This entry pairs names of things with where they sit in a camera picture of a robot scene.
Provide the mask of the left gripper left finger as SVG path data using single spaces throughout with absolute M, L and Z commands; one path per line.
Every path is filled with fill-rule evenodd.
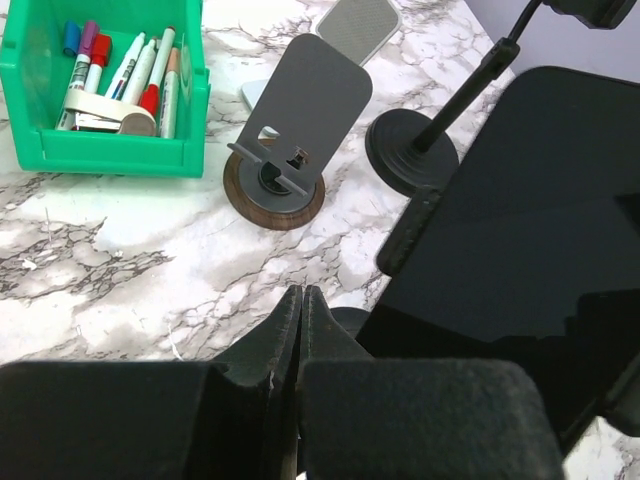
M 211 360 L 1 369 L 5 479 L 292 479 L 303 292 Z

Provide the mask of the phone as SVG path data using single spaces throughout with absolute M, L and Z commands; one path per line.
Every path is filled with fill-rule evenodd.
M 492 358 L 536 383 L 569 450 L 601 416 L 639 433 L 639 191 L 475 198 L 449 185 L 358 342 L 378 358 Z

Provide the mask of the brown base phone stand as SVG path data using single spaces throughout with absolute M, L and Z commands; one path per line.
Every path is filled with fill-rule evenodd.
M 287 231 L 322 208 L 322 172 L 372 96 L 369 74 L 313 34 L 288 45 L 232 151 L 223 185 L 249 222 Z

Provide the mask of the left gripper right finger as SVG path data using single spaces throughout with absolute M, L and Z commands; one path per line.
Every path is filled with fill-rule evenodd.
M 562 454 L 519 366 L 374 359 L 309 286 L 299 426 L 310 479 L 560 479 Z

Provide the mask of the white folding phone stand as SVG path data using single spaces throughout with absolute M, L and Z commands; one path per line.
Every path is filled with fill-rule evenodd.
M 392 1 L 340 0 L 320 20 L 315 34 L 364 66 L 400 26 L 400 11 Z

